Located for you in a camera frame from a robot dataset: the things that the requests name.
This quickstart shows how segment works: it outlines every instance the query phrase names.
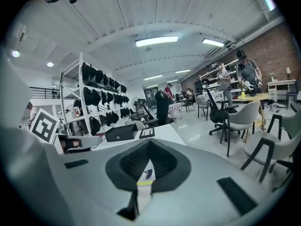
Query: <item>gray shirt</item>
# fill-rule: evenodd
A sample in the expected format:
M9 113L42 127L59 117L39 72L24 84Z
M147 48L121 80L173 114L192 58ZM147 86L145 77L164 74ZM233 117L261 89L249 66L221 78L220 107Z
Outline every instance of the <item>gray shirt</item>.
M241 70L239 65L236 66L237 77L243 78L244 81L255 83L256 74L254 69L258 68L256 62L251 58L247 58L246 65L243 65L242 68Z
M218 72L217 76L222 76L223 78L227 78L228 76L230 76L229 72L226 70L223 70L222 72ZM220 91L224 91L226 89L230 88L230 82L229 81L219 81L220 84Z

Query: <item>black railing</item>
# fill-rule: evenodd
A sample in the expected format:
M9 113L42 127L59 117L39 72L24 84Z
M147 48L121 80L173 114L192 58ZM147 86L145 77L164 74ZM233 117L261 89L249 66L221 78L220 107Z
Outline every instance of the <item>black railing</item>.
M59 99L60 90L59 89L47 89L39 87L30 87L33 91L33 99Z

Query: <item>brick wall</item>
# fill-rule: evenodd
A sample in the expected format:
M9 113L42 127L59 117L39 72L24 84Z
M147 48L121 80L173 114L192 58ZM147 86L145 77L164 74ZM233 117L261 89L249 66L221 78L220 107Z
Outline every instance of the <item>brick wall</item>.
M245 51L248 58L255 60L262 72L263 88L267 91L267 83L271 81L270 74L274 73L276 78L287 80L286 68L291 69L291 78L301 78L301 64L297 51L293 44L293 35L285 23L281 23L252 41L237 48ZM235 59L237 49L220 58L218 62L227 64ZM194 75L181 82L183 90L194 88L194 82L199 75L207 72L207 68L200 70Z

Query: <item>round table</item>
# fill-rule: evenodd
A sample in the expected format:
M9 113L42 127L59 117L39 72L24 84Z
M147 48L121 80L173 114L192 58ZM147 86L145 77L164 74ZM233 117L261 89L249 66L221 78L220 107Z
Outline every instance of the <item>round table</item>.
M266 100L268 98L269 98L269 94L268 93L259 93L259 94L256 94L253 97L250 96L250 95L245 95L245 98L243 98L242 96L238 96L238 99L245 100L245 101ZM262 109L261 103L260 103L260 112L261 112L261 118L262 118L261 128L262 128L263 131L265 131L265 128L264 128L265 115L264 115L264 111Z

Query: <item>floor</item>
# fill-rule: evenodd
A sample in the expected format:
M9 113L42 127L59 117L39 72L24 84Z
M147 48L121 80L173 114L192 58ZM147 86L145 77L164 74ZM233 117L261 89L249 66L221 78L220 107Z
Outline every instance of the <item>floor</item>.
M236 108L237 111L241 110L245 104L239 104L239 107ZM273 113L277 113L276 111L280 110L278 114L280 115L292 115L294 111L291 108L286 110L285 108L276 108L274 111L269 111L269 108L265 108L266 115L266 128L269 127L270 120L272 118ZM179 134L181 139L185 142L187 146L191 146L197 149L202 149L205 151L212 152L220 157L228 160L233 165L240 168L245 161L247 160L247 156L243 151L243 147L245 146L245 137L241 139L241 135L239 136L237 132L231 132L231 144L230 144L230 153L229 157L226 156L228 144L226 142L222 142L220 144L221 132L214 132L211 136L209 135L209 131L214 129L214 123L210 121L206 121L206 116L203 115L200 109L200 117L198 118L198 110L194 110L191 106L189 107L188 112L186 112L185 107L182 108L182 119L180 116L177 116L177 119L174 123L172 123L172 127ZM255 127L255 132L261 130L259 127ZM275 136L278 136L278 123L274 123L271 133ZM248 141L251 140L252 130L249 130ZM282 133L281 141L288 140L288 135L285 131ZM244 170L246 174L252 177L254 180L258 181L261 172L263 170L263 166L259 165L256 162L251 162L249 166ZM265 176L262 185L269 190L281 185L281 183L287 177L286 168L276 164L272 173L267 173Z

